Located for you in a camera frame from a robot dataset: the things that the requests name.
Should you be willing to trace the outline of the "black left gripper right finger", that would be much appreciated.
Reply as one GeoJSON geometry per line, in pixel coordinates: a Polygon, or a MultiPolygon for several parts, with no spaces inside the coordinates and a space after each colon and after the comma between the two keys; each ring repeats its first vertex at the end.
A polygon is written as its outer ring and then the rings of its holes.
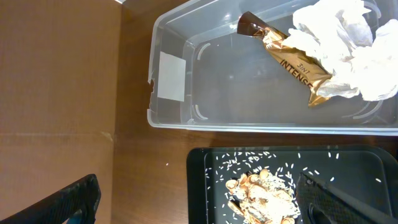
{"type": "Polygon", "coordinates": [[[315,177],[300,173],[295,196],[304,224],[388,224],[397,219],[315,177]]]}

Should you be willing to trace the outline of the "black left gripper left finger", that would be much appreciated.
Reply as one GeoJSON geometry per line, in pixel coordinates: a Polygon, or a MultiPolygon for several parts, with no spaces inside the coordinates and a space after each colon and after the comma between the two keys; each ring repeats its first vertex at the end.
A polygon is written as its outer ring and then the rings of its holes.
{"type": "Polygon", "coordinates": [[[101,190],[97,176],[88,174],[1,220],[1,224],[94,224],[100,200],[101,190]]]}

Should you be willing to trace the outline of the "food scraps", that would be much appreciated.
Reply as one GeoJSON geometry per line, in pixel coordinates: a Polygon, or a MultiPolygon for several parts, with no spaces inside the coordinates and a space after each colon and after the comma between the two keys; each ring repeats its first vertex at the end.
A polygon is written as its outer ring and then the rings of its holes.
{"type": "Polygon", "coordinates": [[[263,223],[281,223],[287,218],[302,223],[296,188],[285,186],[284,180],[268,169],[242,173],[239,178],[228,180],[225,187],[232,196],[227,206],[244,219],[243,223],[250,223],[253,218],[263,223]]]}

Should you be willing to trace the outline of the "gold coffee sachet wrapper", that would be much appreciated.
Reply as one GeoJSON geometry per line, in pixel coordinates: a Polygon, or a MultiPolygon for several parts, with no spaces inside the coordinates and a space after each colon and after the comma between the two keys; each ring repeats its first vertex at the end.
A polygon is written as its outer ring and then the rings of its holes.
{"type": "Polygon", "coordinates": [[[283,32],[248,11],[239,18],[237,33],[262,40],[264,48],[271,56],[296,80],[309,88],[309,107],[329,100],[328,97],[320,96],[318,89],[331,78],[331,75],[304,51],[284,45],[283,41],[288,36],[283,32]]]}

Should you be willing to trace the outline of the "white tissue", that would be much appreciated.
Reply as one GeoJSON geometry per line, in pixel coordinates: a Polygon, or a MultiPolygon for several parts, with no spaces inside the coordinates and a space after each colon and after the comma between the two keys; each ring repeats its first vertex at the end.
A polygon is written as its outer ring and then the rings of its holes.
{"type": "Polygon", "coordinates": [[[397,19],[371,32],[364,1],[321,0],[293,14],[283,41],[316,59],[331,74],[316,93],[322,97],[361,95],[380,101],[397,94],[397,19]]]}

